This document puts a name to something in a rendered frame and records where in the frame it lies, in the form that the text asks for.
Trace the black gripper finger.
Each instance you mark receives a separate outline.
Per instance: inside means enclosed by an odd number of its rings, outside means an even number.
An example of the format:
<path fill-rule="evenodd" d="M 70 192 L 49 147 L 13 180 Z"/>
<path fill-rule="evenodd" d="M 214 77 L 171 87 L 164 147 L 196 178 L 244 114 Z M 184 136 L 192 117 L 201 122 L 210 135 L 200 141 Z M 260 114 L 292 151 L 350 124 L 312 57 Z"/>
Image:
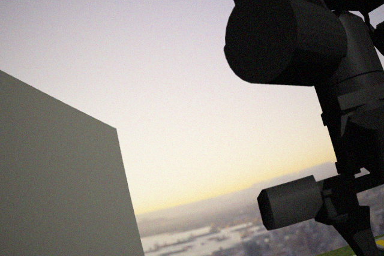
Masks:
<path fill-rule="evenodd" d="M 370 226 L 370 207 L 359 207 L 330 218 L 317 214 L 315 221 L 334 226 L 356 256 L 380 256 Z"/>

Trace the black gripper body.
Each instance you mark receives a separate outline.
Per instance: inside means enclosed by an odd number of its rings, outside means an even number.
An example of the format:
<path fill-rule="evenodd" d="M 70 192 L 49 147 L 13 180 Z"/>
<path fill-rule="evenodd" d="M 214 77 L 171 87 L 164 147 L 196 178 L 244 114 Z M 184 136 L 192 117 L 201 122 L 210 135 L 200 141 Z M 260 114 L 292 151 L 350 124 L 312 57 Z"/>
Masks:
<path fill-rule="evenodd" d="M 322 122 L 327 126 L 339 175 L 316 182 L 313 175 L 261 190 L 257 197 L 267 231 L 287 227 L 318 216 L 330 218 L 360 208 L 357 193 L 384 184 L 371 174 L 355 177 L 363 168 L 346 171 L 338 142 L 339 112 L 366 112 L 384 106 L 384 72 L 366 73 L 326 89 L 318 100 Z"/>

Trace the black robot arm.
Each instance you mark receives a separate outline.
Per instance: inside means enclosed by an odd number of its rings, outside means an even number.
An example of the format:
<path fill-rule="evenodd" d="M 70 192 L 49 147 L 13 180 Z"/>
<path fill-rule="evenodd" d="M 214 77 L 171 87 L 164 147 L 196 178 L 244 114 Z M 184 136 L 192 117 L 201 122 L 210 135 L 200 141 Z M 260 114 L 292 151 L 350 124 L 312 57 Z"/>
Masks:
<path fill-rule="evenodd" d="M 224 55 L 251 84 L 314 86 L 317 96 L 337 83 L 384 72 L 384 21 L 369 12 L 384 0 L 234 0 Z M 334 11 L 333 11 L 334 10 Z M 359 11 L 364 20 L 349 11 Z M 376 49 L 375 49 L 375 47 Z M 339 112 L 338 142 L 346 171 L 357 162 L 384 180 L 384 106 Z"/>

